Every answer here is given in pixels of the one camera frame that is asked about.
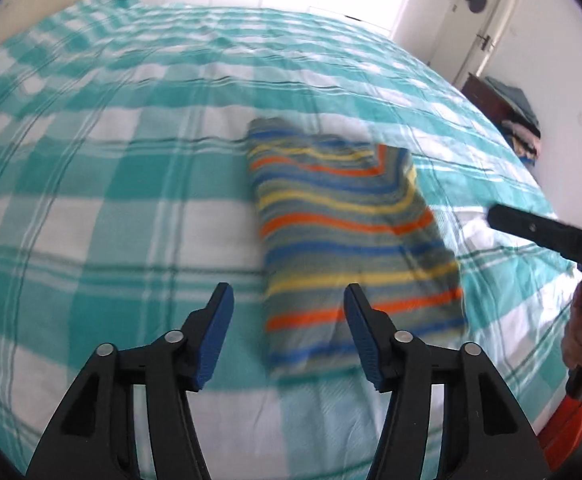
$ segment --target bed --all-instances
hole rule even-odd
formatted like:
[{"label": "bed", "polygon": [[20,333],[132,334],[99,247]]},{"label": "bed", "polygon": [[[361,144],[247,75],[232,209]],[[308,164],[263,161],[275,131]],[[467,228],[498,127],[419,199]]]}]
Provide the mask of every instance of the bed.
[{"label": "bed", "polygon": [[[213,379],[190,396],[212,478],[366,475],[388,397],[360,367],[268,373],[244,142],[255,118],[410,150],[460,264],[463,339],[488,352],[536,431],[554,412],[580,275],[488,228],[493,202],[552,209],[458,91],[386,38],[328,18],[82,0],[0,46],[0,448],[18,469],[98,344],[149,343],[225,281],[234,317]],[[436,474],[441,394],[424,478]]]}]

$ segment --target folded clothes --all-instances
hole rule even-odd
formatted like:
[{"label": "folded clothes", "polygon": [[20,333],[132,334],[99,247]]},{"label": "folded clothes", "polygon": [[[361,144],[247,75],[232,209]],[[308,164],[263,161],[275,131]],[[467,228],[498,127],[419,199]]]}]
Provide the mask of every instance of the folded clothes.
[{"label": "folded clothes", "polygon": [[523,162],[535,165],[542,151],[542,141],[527,127],[513,121],[502,121],[502,135]]},{"label": "folded clothes", "polygon": [[248,145],[274,373],[359,363],[342,309],[349,283],[429,343],[461,336],[458,263],[407,150],[309,136],[278,120],[254,121]]}]

